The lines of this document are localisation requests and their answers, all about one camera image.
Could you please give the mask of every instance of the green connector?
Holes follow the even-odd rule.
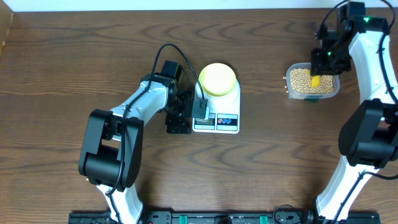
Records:
[[[180,224],[188,224],[188,216],[180,215]]]
[[[260,216],[260,224],[268,224],[268,217]]]

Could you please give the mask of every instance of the white scale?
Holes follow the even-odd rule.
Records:
[[[210,96],[206,92],[208,100],[208,119],[192,119],[192,129],[202,133],[237,134],[239,132],[241,113],[241,86],[236,80],[235,87],[227,95]],[[195,98],[201,98],[198,83],[195,86]]]

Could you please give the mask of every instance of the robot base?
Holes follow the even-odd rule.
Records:
[[[82,224],[117,224],[104,213],[71,213],[68,223]],[[311,224],[312,210],[289,210],[276,212],[276,219],[281,224]],[[315,224],[329,223],[330,220],[319,220]],[[141,215],[139,224],[275,224],[272,213],[172,213],[146,212]],[[381,224],[377,213],[350,213],[348,219],[338,224]]]

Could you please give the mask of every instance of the wooden table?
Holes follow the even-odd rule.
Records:
[[[141,200],[174,210],[312,208],[337,166],[340,128],[359,105],[355,71],[340,76],[338,95],[318,103],[285,92],[282,77],[310,60],[326,12],[17,13],[0,62],[0,223],[66,223],[72,211],[107,209],[78,173],[88,116],[130,96],[166,42],[197,72],[213,62],[232,65],[242,88],[241,131],[169,135],[165,114],[156,114],[144,131]],[[398,70],[396,28],[391,36]],[[165,59],[183,62],[165,49],[158,70]],[[397,171],[391,162],[381,173]],[[396,223],[397,189],[373,178],[352,209],[377,210],[383,223]]]

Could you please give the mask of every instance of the plastic container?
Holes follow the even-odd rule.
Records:
[[[325,98],[330,98],[335,96],[338,91],[340,90],[340,81],[338,79],[338,75],[334,75],[332,79],[332,85],[333,88],[335,89],[333,93],[297,93],[293,87],[292,87],[292,82],[290,81],[290,72],[293,69],[309,69],[311,70],[311,63],[297,63],[292,65],[286,73],[286,83],[287,83],[287,90],[289,91],[289,98],[290,99],[298,99],[298,100],[304,100],[304,99],[315,99],[315,100],[320,100],[320,99],[325,99]]]

